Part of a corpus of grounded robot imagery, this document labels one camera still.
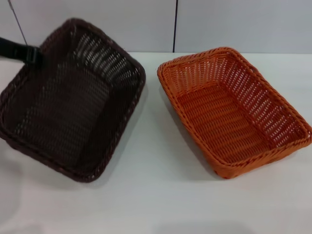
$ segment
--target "rectangular basket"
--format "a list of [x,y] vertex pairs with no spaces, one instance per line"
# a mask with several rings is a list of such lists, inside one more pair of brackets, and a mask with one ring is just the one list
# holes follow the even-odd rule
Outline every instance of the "rectangular basket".
[[166,62],[160,83],[205,158],[234,178],[311,144],[311,127],[236,50]]
[[81,182],[104,171],[145,84],[143,67],[100,29],[69,19],[0,96],[13,148]]

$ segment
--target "white wall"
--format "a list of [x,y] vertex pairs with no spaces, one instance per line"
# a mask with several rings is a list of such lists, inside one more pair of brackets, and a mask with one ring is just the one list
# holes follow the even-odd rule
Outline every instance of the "white wall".
[[311,0],[180,0],[176,52],[312,53]]
[[0,0],[0,37],[24,43],[19,26],[7,0]]
[[176,0],[12,0],[26,40],[40,45],[67,18],[83,18],[128,51],[170,52]]

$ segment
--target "basket bottom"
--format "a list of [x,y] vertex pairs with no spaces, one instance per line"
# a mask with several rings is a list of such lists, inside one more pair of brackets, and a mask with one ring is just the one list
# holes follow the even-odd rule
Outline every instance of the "basket bottom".
[[205,143],[225,162],[235,163],[270,150],[269,141],[222,86],[204,87],[178,101]]

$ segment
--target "plastic rattan basket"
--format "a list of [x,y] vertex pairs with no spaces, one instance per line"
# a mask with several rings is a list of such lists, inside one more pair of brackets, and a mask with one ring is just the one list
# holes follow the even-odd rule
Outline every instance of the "plastic rattan basket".
[[69,19],[0,97],[0,133],[13,148],[81,182],[104,171],[134,111],[145,71],[95,26]]
[[158,68],[160,83],[214,171],[233,178],[309,145],[312,128],[236,50]]

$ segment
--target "basket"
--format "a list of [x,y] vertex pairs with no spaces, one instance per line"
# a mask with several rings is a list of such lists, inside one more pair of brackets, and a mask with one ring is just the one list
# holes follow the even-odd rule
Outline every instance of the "basket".
[[100,29],[69,19],[0,96],[9,145],[80,182],[97,179],[145,84],[143,67]]
[[205,158],[234,178],[311,144],[312,128],[236,50],[166,62],[160,83]]

